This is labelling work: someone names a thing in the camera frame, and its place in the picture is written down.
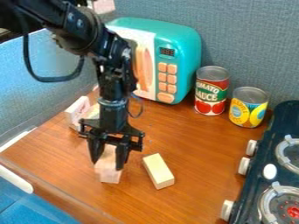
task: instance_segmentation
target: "stove knob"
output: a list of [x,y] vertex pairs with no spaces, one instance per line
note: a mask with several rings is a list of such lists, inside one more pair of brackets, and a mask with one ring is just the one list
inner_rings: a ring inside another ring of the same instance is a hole
[[220,218],[224,221],[229,221],[229,218],[232,214],[233,202],[231,200],[225,200],[221,208]]
[[277,168],[273,164],[267,164],[264,167],[264,170],[262,172],[262,175],[265,179],[274,179],[277,174]]
[[250,163],[250,158],[243,157],[240,161],[238,173],[246,176],[246,173],[247,173],[248,167],[249,167],[249,163]]
[[256,144],[257,144],[257,141],[255,141],[255,140],[248,141],[247,148],[246,148],[246,154],[248,156],[251,157],[254,155],[255,150],[256,150]]

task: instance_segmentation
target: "tomato sauce can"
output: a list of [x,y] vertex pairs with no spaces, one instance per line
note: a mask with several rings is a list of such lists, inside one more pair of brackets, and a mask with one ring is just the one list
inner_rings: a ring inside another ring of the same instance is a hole
[[197,71],[195,110],[216,116],[225,110],[229,73],[220,66],[204,66]]
[[241,127],[255,128],[264,119],[268,94],[257,87],[237,87],[229,110],[229,119]]

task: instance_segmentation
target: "yellow can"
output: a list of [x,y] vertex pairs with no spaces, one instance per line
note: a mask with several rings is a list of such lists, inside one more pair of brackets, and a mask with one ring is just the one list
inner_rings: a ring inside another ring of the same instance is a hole
[[229,119],[241,127],[257,127],[266,114],[268,98],[268,94],[256,87],[234,89]]

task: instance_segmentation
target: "stove burner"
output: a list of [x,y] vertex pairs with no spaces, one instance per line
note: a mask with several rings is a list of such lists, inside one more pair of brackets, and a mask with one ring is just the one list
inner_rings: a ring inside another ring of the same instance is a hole
[[299,224],[299,188],[274,182],[261,195],[259,212],[265,224]]
[[292,164],[291,160],[285,155],[285,150],[288,147],[297,145],[299,145],[299,138],[292,138],[291,135],[287,135],[285,140],[276,146],[275,155],[280,165],[299,175],[299,167]]

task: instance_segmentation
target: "toy stove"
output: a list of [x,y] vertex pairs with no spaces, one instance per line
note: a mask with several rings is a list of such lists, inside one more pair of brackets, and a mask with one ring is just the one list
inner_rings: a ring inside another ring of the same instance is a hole
[[238,201],[221,218],[233,224],[299,224],[299,101],[279,104],[263,138],[250,140],[238,173],[246,175]]

